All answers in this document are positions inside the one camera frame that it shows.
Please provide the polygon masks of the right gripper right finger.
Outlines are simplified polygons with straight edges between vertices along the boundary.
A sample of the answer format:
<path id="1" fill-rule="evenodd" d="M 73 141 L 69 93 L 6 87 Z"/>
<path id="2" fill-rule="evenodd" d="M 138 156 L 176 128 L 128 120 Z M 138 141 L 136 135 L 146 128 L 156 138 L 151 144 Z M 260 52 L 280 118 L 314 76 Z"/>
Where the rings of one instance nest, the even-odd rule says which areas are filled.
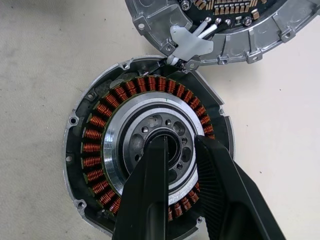
<path id="1" fill-rule="evenodd" d="M 283 240 L 255 182 L 219 141 L 194 139 L 199 199 L 211 240 Z"/>

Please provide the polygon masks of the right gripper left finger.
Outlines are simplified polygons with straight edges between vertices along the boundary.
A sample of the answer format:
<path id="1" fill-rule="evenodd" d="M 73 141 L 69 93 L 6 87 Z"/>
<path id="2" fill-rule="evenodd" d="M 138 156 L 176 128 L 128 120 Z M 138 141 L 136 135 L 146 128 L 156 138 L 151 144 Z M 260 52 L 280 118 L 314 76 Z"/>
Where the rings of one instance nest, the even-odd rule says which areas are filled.
<path id="1" fill-rule="evenodd" d="M 127 179 L 113 231 L 115 240 L 168 238 L 168 138 L 160 135 L 145 146 Z"/>

